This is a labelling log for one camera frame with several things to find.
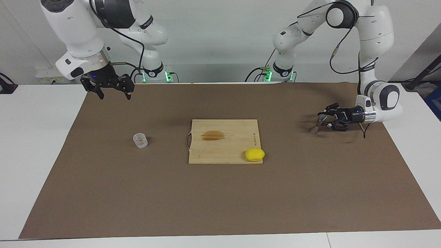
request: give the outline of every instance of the table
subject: table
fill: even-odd
[[[402,89],[402,118],[385,127],[441,218],[441,123],[416,93]],[[86,96],[81,85],[20,86],[0,97],[0,240],[15,240]],[[2,241],[0,247],[428,247],[441,230],[218,237]]]

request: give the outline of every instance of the clear plastic cup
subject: clear plastic cup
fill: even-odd
[[[135,142],[135,145],[139,148],[146,148],[149,145],[149,142],[147,141],[146,135],[143,133],[137,133],[133,136],[133,142]]]

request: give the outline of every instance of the black cable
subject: black cable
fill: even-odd
[[[178,74],[177,74],[176,72],[171,72],[170,74],[172,74],[172,75],[176,75],[176,78],[178,79],[178,83],[181,83],[181,82],[179,81],[179,76],[178,76]]]
[[[142,58],[144,57],[144,52],[146,50],[146,45],[144,45],[144,43],[142,43],[140,41],[137,41],[137,40],[135,40],[135,39],[133,39],[131,37],[128,37],[127,35],[119,32],[118,30],[116,30],[116,29],[114,29],[112,27],[110,29],[113,30],[114,32],[116,32],[117,34],[119,34],[119,35],[121,35],[121,36],[123,36],[123,37],[125,37],[125,38],[127,38],[127,39],[129,39],[131,41],[134,41],[134,42],[136,42],[136,43],[138,43],[138,44],[140,44],[142,46],[142,52],[141,52],[141,57],[139,58],[139,67],[138,67],[139,72],[141,72]]]
[[[256,69],[252,70],[252,71],[248,74],[247,78],[245,79],[245,82],[248,81],[248,79],[251,77],[251,74],[253,74],[255,71],[258,71],[258,70],[261,70],[261,68],[258,67],[258,68],[256,68]]]
[[[343,37],[343,39],[341,39],[341,41],[337,44],[337,46],[335,47],[334,52],[333,52],[331,58],[329,59],[329,67],[331,68],[331,70],[333,72],[337,73],[337,74],[340,74],[340,75],[351,74],[351,73],[354,73],[354,72],[358,72],[360,70],[360,69],[357,69],[357,70],[348,71],[348,72],[340,72],[340,71],[337,71],[336,69],[334,69],[334,67],[332,66],[332,60],[334,59],[335,55],[337,54],[338,49],[340,48],[341,43],[343,43],[343,41],[348,37],[349,33],[352,31],[353,28],[354,27],[350,28],[349,31],[346,33],[346,35]],[[373,65],[377,60],[378,60],[378,58],[376,58],[374,61],[372,61],[371,63],[366,65],[365,68],[368,67],[368,66]]]
[[[132,71],[132,73],[130,74],[130,79],[132,79],[133,74],[135,74],[136,71],[139,71],[139,68],[135,68],[135,69]]]
[[[138,74],[136,74],[135,75],[135,78],[134,78],[134,80],[133,80],[133,83],[136,83],[136,76],[138,76],[138,75],[143,75],[142,73],[138,73]]]
[[[323,8],[324,6],[328,6],[328,5],[335,4],[335,3],[337,3],[337,2],[331,2],[331,3],[328,3],[328,4],[324,4],[324,5],[320,6],[320,7],[314,8],[314,9],[308,11],[308,12],[305,12],[305,13],[303,13],[303,14],[297,16],[297,19],[300,18],[300,17],[302,17],[302,16],[304,16],[304,15],[307,15],[307,14],[313,12],[313,11],[316,11],[316,10],[318,10],[318,9],[320,9],[320,8]]]
[[[15,84],[14,81],[12,81],[8,76],[6,76],[5,74],[0,72],[0,75],[3,76],[4,78],[6,78],[9,82],[11,82],[12,84]]]
[[[435,72],[437,72],[437,71],[439,71],[441,69],[441,66],[440,67],[438,67],[437,69],[435,69],[435,70],[433,70],[433,71],[431,71],[430,73],[428,73],[427,75],[426,75],[426,77],[428,76],[428,75],[431,75],[431,74],[433,74],[433,73],[435,73]],[[412,78],[412,79],[408,79],[408,80],[404,80],[404,81],[400,81],[400,82],[402,82],[402,83],[406,83],[406,82],[410,82],[410,81],[413,81],[413,80],[415,80],[416,78]]]
[[[292,73],[295,73],[295,78],[294,78],[294,81],[293,81],[293,83],[295,83],[295,81],[297,80],[297,72],[293,71]]]
[[[96,15],[96,17],[97,17],[98,19],[100,19],[100,20],[103,22],[103,24],[104,24],[104,23],[105,23],[104,20],[102,20],[102,19],[100,18],[100,16],[98,15],[97,11],[96,11],[95,8],[93,7],[93,5],[92,5],[92,0],[89,0],[89,5],[90,5],[90,8],[92,9],[92,12],[93,12],[93,13]],[[137,70],[139,71],[139,73],[141,73],[142,57],[144,57],[144,52],[145,52],[145,50],[146,50],[146,46],[144,45],[144,43],[142,43],[142,42],[140,42],[140,41],[137,41],[137,40],[135,40],[135,39],[133,39],[133,38],[131,38],[131,37],[129,37],[129,36],[127,36],[127,35],[125,35],[125,34],[119,32],[118,30],[116,30],[116,29],[113,28],[113,27],[108,26],[108,28],[111,29],[113,32],[115,32],[115,33],[117,33],[117,34],[119,34],[119,35],[121,35],[121,36],[123,36],[123,37],[125,37],[125,38],[127,38],[127,39],[129,39],[129,40],[131,40],[131,41],[134,41],[134,42],[136,42],[136,43],[138,43],[138,44],[140,44],[140,45],[142,46],[141,57],[139,58],[139,67],[137,68]]]
[[[131,67],[135,68],[136,70],[138,70],[138,67],[136,67],[134,64],[130,64],[128,62],[113,62],[110,63],[111,65],[130,65]]]
[[[363,129],[363,126],[360,124],[360,126],[362,127],[361,130],[363,131],[363,139],[366,139],[366,132],[370,125],[371,123],[369,123],[365,129]]]
[[[273,50],[273,53],[271,54],[271,56],[269,56],[269,59],[268,59],[268,61],[266,62],[266,64],[265,64],[265,67],[267,67],[268,66],[268,63],[269,63],[269,61],[271,60],[271,58],[273,57],[273,55],[274,55],[274,53],[276,52],[276,49],[274,49]],[[261,71],[261,73],[258,75],[259,76],[259,79],[257,79],[257,81],[260,81],[260,77],[263,75],[263,70]]]
[[[260,77],[261,77],[261,76],[265,76],[265,75],[266,75],[265,73],[261,73],[261,74],[257,75],[257,76],[254,78],[254,82],[257,80],[257,77],[258,77],[259,80],[260,80]]]

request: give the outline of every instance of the brown paper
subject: brown paper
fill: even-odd
[[[349,83],[89,94],[20,238],[441,229],[383,124],[366,140],[357,125],[308,133],[316,113],[355,96]],[[188,165],[192,119],[257,119],[264,165]]]

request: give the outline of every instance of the yellow lemon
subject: yellow lemon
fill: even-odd
[[[265,156],[265,152],[260,148],[249,149],[248,151],[245,152],[245,157],[250,162],[261,161],[264,156]]]

